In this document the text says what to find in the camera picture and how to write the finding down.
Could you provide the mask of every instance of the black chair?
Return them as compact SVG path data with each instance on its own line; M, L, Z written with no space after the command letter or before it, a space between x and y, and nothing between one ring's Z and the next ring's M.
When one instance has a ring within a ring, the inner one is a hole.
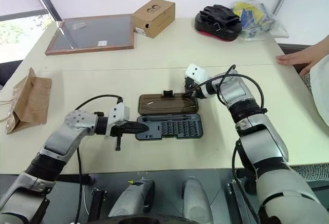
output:
M0 64L0 85L5 86L6 82L14 74L22 61L12 61Z

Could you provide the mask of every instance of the black cable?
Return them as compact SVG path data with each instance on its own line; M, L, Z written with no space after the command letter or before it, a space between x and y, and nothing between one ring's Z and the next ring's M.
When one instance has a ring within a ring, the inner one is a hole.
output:
M75 218L75 224L79 221L80 210L81 210L81 200L82 200L82 166L81 166L81 157L80 157L80 150L79 147L77 148L77 155L78 155L78 164L79 164L79 203Z
M115 97L115 98L118 98L118 101L122 101L123 100L122 97L117 96L117 95L100 95L100 96L96 96L96 97L93 97L93 98L88 99L84 103L80 104L75 110L78 110L81 107L83 107L84 105L86 105L88 102L91 102L92 100L97 99L97 98L101 98L101 97Z
M254 217L255 221L257 224L259 224L259 218L255 212L255 210L253 209L249 199L247 198L244 190L242 189L242 186L239 182L239 179L237 178L237 175L236 175L236 171L235 171L235 155L236 155L236 151L237 151L237 146L235 146L234 148L234 151L233 151L233 156L232 156L232 174L233 174L233 178L234 180L236 181L236 184L237 184L237 187L239 188L240 192L241 192L241 195L243 197L243 200L246 202L252 216Z
M224 75L211 78L211 79L209 79L207 81L204 81L203 83L199 84L197 87L195 87L195 89L199 88L199 87L201 87L205 84L208 84L208 83L210 83L210 82L212 82L216 79L221 79L223 77L224 77ZM230 74L227 74L226 77L241 77L241 78L244 78L244 79L248 79L250 82L252 82L257 87L257 89L259 91L259 94L261 95L261 110L264 109L264 94L263 94L263 91L262 91L261 87L259 86L259 84L254 79L252 79L249 76L246 76L246 75L243 75L243 74L238 74L238 73L230 73Z
M75 110L80 109L84 105L86 105L88 102L91 102L94 99L101 98L101 97L115 97L118 98L117 103L122 102L123 98L117 95L100 95L96 96L93 98L88 99L84 103L80 104ZM81 210L81 200L82 200L82 166L81 166L81 157L80 157L80 150L79 147L77 148L77 156L78 156L78 164L79 164L79 203L78 203L78 208L77 208L77 214L74 223L77 224L79 221L79 216L80 216L80 210Z
M221 97L220 97L221 85L222 85L224 79L225 79L225 78L227 77L227 75L230 73L230 71L231 71L232 69L235 69L235 67L236 67L236 65L231 65L230 68L228 68L228 70L226 71L226 73L223 75L222 80L220 81L220 84L217 86L217 91L216 91L217 98L218 98L218 100L219 100L223 105L225 105L225 103L224 103L224 101L223 101L223 100L221 99Z

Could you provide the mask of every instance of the brown box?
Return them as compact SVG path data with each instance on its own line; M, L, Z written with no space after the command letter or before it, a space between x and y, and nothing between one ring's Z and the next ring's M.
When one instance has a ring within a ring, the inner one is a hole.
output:
M175 20L175 3L151 0L133 15L135 31L154 38Z

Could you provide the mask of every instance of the paper bag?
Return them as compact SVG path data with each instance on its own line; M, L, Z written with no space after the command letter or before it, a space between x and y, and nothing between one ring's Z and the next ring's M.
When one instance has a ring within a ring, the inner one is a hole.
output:
M51 79L38 78L32 68L13 89L7 134L47 122Z

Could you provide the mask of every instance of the label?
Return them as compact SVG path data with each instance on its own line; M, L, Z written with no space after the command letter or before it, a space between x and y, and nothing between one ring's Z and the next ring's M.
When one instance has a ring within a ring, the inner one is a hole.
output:
M136 27L136 32L141 35L146 35L145 31L143 29L137 28Z
M107 46L107 41L98 41L98 47Z
M82 28L84 28L84 27L86 27L86 26L87 26L87 25L86 25L86 23L84 23L84 22L75 23L75 24L73 25L73 30L82 29Z

